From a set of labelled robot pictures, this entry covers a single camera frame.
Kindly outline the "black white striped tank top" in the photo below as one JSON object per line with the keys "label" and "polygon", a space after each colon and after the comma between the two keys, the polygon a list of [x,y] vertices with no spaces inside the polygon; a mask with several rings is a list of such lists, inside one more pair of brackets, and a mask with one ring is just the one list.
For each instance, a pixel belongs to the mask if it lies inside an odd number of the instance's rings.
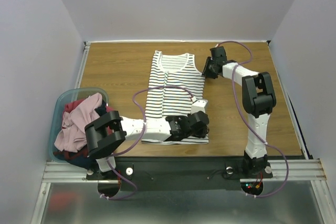
{"label": "black white striped tank top", "polygon": [[197,99],[203,98],[205,78],[195,65],[195,56],[165,55],[155,51],[151,63],[149,87],[166,86],[147,92],[145,116],[148,119],[164,118],[172,115],[186,116],[191,111],[191,97],[182,89],[186,88]]}

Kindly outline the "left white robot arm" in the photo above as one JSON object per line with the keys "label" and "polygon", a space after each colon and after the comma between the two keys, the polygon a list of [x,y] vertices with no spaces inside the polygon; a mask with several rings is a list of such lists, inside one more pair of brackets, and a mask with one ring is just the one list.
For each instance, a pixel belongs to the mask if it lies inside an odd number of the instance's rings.
{"label": "left white robot arm", "polygon": [[110,179],[117,172],[116,149],[124,141],[133,141],[134,145],[141,140],[182,143],[189,137],[205,138],[208,124],[208,115],[203,111],[143,120],[121,117],[118,111],[111,111],[85,126],[88,156],[97,162],[99,173]]}

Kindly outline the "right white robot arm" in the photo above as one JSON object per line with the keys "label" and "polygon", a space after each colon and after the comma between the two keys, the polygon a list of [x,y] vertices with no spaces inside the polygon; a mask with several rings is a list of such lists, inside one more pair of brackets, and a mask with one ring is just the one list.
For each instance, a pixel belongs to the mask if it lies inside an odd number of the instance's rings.
{"label": "right white robot arm", "polygon": [[241,170],[244,175],[271,174],[266,150],[267,125],[276,105],[272,79],[267,72],[251,71],[233,60],[228,60],[223,46],[212,49],[207,58],[202,75],[216,79],[219,76],[230,79],[232,86],[241,86],[242,105],[248,119],[243,120],[248,127],[247,146],[244,151]]}

